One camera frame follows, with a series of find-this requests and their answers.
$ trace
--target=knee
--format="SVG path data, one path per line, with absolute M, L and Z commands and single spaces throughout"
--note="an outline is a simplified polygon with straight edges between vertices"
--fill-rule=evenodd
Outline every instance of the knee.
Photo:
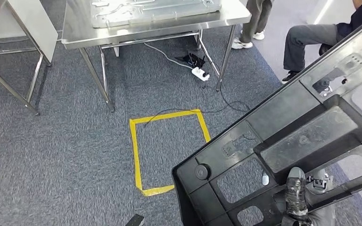
M 287 34 L 287 41 L 290 41 L 295 44 L 299 44 L 299 37 L 302 35 L 302 26 L 293 26 L 289 29 Z

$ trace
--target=dark shirt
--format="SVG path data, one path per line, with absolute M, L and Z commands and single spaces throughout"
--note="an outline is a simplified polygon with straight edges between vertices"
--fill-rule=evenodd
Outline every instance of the dark shirt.
M 350 24 L 340 23 L 337 24 L 337 30 L 339 35 L 342 37 L 346 37 L 351 32 L 353 32 L 356 28 L 362 25 L 362 5 L 353 13 Z

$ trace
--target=grey pants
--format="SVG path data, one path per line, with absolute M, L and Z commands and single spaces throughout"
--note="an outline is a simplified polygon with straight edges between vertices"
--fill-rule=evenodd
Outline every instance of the grey pants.
M 285 40 L 284 69 L 301 71 L 304 69 L 304 48 L 306 45 L 335 45 L 342 37 L 335 24 L 308 24 L 292 27 Z
M 274 0 L 248 0 L 246 8 L 252 14 L 250 22 L 243 25 L 243 33 L 240 39 L 243 43 L 252 41 L 254 33 L 264 30 L 271 12 Z

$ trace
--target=white power strip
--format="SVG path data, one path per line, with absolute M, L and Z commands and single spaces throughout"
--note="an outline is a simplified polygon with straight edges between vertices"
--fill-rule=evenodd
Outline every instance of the white power strip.
M 203 71 L 202 69 L 200 69 L 198 67 L 195 67 L 194 69 L 192 69 L 192 73 L 202 81 L 207 81 L 210 78 L 209 74 L 206 74 L 205 71 Z

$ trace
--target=floor marking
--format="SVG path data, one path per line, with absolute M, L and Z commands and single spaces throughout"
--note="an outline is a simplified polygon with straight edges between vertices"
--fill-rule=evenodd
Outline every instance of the floor marking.
M 174 112 L 169 114 L 161 114 L 158 116 L 151 116 L 139 119 L 130 119 L 130 131 L 132 138 L 132 149 L 134 153 L 134 168 L 135 168 L 135 186 L 142 192 L 144 196 L 153 196 L 157 194 L 166 193 L 172 189 L 174 189 L 174 185 L 163 186 L 163 187 L 155 187 L 151 189 L 144 190 L 142 188 L 142 179 L 141 179 L 141 171 L 140 171 L 140 158 L 138 156 L 138 143 L 137 143 L 137 130 L 136 125 L 139 123 L 146 123 L 149 121 L 157 121 L 161 119 L 170 119 L 176 117 L 182 117 L 187 115 L 196 114 L 197 119 L 199 121 L 200 127 L 202 128 L 203 136 L 206 142 L 210 141 L 209 131 L 207 130 L 207 126 L 205 120 L 203 119 L 202 112 L 199 109 L 194 109 L 190 111 L 182 111 L 182 112 Z

